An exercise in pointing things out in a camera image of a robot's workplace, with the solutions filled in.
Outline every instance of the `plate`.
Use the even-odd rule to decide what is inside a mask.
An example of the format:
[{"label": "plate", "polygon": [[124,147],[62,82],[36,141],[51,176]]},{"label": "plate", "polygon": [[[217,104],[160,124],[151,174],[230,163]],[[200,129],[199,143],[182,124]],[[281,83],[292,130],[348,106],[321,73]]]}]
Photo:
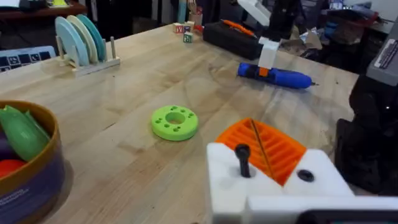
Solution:
[{"label": "plate", "polygon": [[76,16],[68,16],[67,21],[69,21],[74,26],[80,38],[85,43],[90,62],[98,63],[97,48],[86,26]]},{"label": "plate", "polygon": [[102,36],[98,29],[95,27],[93,22],[87,18],[85,15],[77,15],[77,18],[87,27],[88,31],[90,32],[91,36],[94,39],[95,45],[97,46],[98,52],[98,60],[102,61],[105,59],[105,45],[102,41]]},{"label": "plate", "polygon": [[[65,18],[57,17],[55,19],[55,31],[61,38],[68,56],[75,62],[78,59],[81,66],[89,65],[86,47],[72,24]],[[76,46],[77,55],[74,54],[73,46]]]}]

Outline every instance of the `toy block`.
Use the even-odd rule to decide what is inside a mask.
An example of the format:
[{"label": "toy block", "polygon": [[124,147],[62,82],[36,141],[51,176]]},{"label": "toy block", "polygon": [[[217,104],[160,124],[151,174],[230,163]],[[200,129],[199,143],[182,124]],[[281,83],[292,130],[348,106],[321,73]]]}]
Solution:
[{"label": "toy block", "polygon": [[183,25],[178,22],[173,23],[173,32],[175,32],[176,34],[182,34],[183,33]]},{"label": "toy block", "polygon": [[191,32],[184,33],[183,42],[184,43],[192,43],[193,34]]},{"label": "toy block", "polygon": [[185,24],[186,24],[186,25],[189,25],[189,26],[191,27],[191,30],[190,30],[189,32],[192,32],[192,31],[193,31],[193,26],[195,25],[195,22],[193,22],[193,21],[187,21]]},{"label": "toy block", "polygon": [[188,24],[184,24],[184,33],[185,32],[191,32],[191,26]]}]

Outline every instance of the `orange 3d-printed part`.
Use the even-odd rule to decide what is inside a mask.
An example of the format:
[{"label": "orange 3d-printed part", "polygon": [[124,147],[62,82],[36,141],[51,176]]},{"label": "orange 3d-printed part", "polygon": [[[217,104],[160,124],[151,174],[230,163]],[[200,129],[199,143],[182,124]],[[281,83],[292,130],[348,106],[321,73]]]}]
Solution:
[{"label": "orange 3d-printed part", "polygon": [[247,144],[251,150],[249,162],[282,186],[306,150],[286,134],[251,118],[230,126],[216,142],[232,150],[238,144]]}]

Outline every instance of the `teal plate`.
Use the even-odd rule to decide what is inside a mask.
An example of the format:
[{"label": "teal plate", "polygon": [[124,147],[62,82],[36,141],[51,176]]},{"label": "teal plate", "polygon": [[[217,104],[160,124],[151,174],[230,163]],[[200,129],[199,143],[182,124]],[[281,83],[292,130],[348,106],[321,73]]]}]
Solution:
[{"label": "teal plate", "polygon": [[77,18],[87,27],[88,32],[90,32],[91,36],[94,39],[95,45],[97,47],[98,52],[98,60],[103,61],[105,59],[105,45],[102,41],[102,36],[98,29],[95,27],[93,22],[87,18],[85,15],[77,15]]},{"label": "teal plate", "polygon": [[[55,31],[62,40],[63,48],[74,62],[78,58],[81,66],[90,64],[86,46],[69,21],[63,17],[57,17],[55,19]],[[73,46],[76,46],[77,55],[73,53]]]}]

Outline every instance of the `orange handle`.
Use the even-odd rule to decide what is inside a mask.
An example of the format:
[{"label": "orange handle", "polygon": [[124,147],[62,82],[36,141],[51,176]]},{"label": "orange handle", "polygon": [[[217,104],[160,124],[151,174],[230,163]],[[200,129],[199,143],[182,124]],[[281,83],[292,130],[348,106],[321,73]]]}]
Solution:
[{"label": "orange handle", "polygon": [[253,32],[251,32],[250,30],[244,28],[244,27],[243,27],[242,25],[240,25],[240,24],[237,24],[237,23],[235,23],[235,22],[228,21],[228,20],[223,20],[223,19],[222,19],[222,21],[223,21],[225,24],[227,24],[227,25],[229,25],[229,26],[231,26],[231,27],[234,27],[234,28],[239,29],[240,31],[242,31],[243,33],[245,33],[245,34],[247,34],[247,35],[254,36],[254,33],[253,33]]}]

